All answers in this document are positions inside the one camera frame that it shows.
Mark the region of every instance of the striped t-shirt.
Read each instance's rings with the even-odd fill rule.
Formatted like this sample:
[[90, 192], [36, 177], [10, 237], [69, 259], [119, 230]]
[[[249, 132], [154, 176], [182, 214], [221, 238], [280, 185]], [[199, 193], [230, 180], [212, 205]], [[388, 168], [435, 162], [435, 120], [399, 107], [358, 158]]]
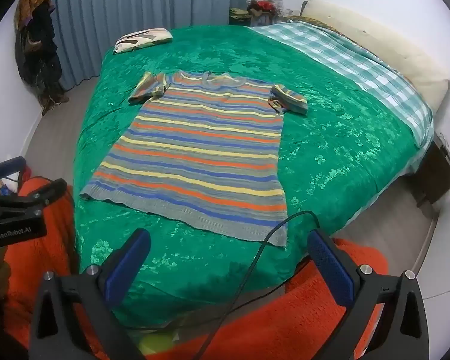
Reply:
[[[287, 217], [278, 148], [283, 110], [306, 113], [301, 95], [227, 73], [147, 72], [129, 98], [143, 101], [82, 194], [250, 241]], [[270, 238], [286, 242], [285, 227]]]

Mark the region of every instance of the hanging clothes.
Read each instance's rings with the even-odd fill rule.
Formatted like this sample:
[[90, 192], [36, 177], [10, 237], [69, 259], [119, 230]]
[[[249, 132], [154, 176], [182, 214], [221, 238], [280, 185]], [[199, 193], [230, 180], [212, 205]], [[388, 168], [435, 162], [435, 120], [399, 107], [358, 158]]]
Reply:
[[15, 11], [18, 71], [22, 80], [35, 89], [42, 115], [54, 105], [68, 101], [59, 83], [62, 68], [50, 17], [54, 9], [51, 0], [19, 0]]

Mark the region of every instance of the blue curtain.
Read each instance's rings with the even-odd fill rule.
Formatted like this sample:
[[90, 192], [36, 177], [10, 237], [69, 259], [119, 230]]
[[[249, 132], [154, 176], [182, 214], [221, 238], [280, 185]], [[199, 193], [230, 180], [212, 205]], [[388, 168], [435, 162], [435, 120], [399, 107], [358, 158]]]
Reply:
[[70, 89], [100, 74], [102, 58], [116, 40], [153, 27], [168, 29], [228, 23], [229, 7], [245, 0], [52, 0], [61, 83]]

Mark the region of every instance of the green and white checkered blanket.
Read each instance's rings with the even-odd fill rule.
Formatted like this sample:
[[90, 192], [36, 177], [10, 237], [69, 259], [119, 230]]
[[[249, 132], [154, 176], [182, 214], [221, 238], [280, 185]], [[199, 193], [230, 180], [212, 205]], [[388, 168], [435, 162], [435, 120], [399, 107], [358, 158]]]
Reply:
[[408, 125], [417, 147], [425, 151], [433, 137], [432, 111], [398, 71], [348, 38], [303, 22], [253, 27], [354, 81]]

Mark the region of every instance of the orange knit fabric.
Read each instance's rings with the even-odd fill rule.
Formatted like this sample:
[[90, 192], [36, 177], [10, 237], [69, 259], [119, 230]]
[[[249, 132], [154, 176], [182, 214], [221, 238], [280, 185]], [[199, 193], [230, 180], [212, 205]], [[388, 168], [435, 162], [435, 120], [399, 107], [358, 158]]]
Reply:
[[[44, 179], [33, 178], [24, 183], [20, 195], [27, 195], [46, 183]], [[43, 216], [48, 234], [9, 246], [5, 257], [12, 270], [4, 310], [5, 327], [25, 347], [28, 347], [32, 310], [43, 273], [55, 271], [63, 276], [71, 273], [70, 256], [75, 237], [71, 199], [59, 199], [44, 209]], [[335, 243], [356, 264], [367, 263], [376, 272], [387, 273], [387, 261], [376, 249], [340, 239], [335, 239]], [[259, 356], [261, 360], [307, 360], [323, 345], [343, 312], [344, 308], [335, 304], [315, 264], [310, 262], [286, 285], [284, 295], [222, 327], [202, 359], [250, 360]], [[365, 349], [377, 312], [375, 309], [355, 357]], [[105, 360], [107, 357], [85, 321], [83, 310], [79, 310], [79, 320], [95, 356]], [[167, 352], [148, 356], [148, 359], [190, 359], [203, 341], [204, 337], [200, 337]]]

